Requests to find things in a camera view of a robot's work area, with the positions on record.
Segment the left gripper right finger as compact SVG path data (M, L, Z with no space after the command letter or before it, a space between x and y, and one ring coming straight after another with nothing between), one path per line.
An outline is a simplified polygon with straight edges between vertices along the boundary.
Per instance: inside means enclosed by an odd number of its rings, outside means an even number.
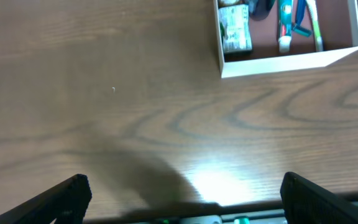
M280 188L289 224L358 224L358 207L294 173L284 175Z

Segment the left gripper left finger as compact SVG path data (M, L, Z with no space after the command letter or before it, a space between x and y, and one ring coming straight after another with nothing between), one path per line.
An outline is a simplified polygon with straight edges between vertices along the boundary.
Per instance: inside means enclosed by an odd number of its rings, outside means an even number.
M88 178L76 174L0 215L0 224L82 223L91 201Z

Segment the blue disposable razor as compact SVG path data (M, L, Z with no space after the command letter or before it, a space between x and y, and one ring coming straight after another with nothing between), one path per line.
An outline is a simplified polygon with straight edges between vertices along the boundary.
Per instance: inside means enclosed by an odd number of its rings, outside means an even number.
M305 10L306 0L298 0L296 5L295 21L292 24L292 31L304 37L309 37L312 34L312 31L301 26L305 16Z

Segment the teal toothpaste tube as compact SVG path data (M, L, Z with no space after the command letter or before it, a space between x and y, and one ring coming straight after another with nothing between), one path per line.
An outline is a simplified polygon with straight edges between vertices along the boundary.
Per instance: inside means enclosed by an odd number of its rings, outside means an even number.
M293 0L278 0L278 46L281 54L289 53L292 33Z

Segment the green white packet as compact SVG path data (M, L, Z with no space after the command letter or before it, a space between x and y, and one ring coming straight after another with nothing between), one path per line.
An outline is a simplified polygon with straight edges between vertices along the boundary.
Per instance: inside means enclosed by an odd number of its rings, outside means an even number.
M218 10L221 42L224 54L253 50L249 29L249 7L237 4Z

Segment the blue pump bottle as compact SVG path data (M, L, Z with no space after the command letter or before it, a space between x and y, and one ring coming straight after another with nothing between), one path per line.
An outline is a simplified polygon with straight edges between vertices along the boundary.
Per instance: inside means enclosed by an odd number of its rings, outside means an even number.
M248 0L250 17L255 21L264 20L274 4L275 0Z

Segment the green white toothbrush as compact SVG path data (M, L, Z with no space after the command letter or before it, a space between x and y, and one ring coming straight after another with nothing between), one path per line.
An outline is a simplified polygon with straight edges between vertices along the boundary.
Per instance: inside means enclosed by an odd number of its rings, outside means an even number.
M315 0L306 0L309 12L311 23L313 26L314 42L317 52L323 51L323 38L321 36L319 22L318 22L318 12Z

